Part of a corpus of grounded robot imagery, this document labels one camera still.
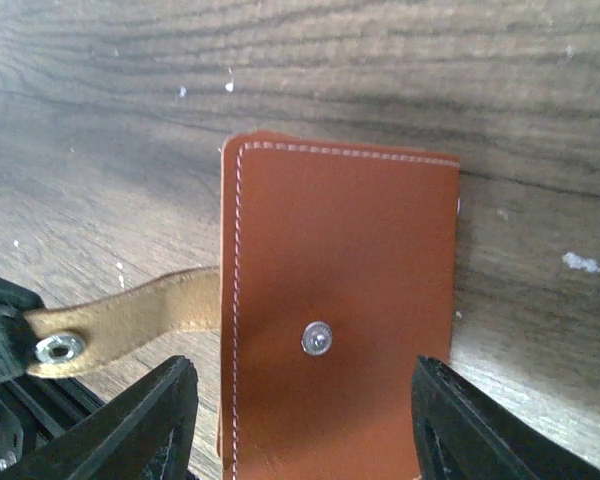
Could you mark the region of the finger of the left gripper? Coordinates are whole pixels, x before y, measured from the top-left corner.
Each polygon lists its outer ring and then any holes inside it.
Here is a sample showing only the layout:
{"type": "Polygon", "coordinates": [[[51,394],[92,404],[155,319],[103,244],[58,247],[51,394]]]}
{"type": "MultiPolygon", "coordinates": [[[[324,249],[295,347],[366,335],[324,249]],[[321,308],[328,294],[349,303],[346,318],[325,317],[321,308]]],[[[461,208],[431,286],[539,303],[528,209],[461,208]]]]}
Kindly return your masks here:
{"type": "Polygon", "coordinates": [[[0,277],[0,384],[24,375],[37,362],[38,337],[24,313],[43,307],[38,294],[0,277]]]}

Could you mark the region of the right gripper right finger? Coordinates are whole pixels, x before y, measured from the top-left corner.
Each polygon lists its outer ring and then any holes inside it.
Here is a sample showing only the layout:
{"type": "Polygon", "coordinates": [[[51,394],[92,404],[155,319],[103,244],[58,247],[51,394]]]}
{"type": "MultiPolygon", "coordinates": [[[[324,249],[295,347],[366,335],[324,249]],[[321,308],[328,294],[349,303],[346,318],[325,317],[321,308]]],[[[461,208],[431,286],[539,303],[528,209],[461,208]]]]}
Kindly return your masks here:
{"type": "Polygon", "coordinates": [[[416,360],[411,411],[424,479],[600,479],[436,358],[416,360]]]}

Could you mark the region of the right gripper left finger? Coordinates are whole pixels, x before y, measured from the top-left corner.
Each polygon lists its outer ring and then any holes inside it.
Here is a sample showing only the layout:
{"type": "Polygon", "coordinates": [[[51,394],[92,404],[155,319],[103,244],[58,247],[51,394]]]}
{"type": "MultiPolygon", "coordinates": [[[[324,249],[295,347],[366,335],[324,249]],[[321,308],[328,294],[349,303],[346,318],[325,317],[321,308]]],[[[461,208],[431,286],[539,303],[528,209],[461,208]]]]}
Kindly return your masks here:
{"type": "Polygon", "coordinates": [[[197,410],[194,365],[173,356],[0,479],[192,479],[197,410]]]}

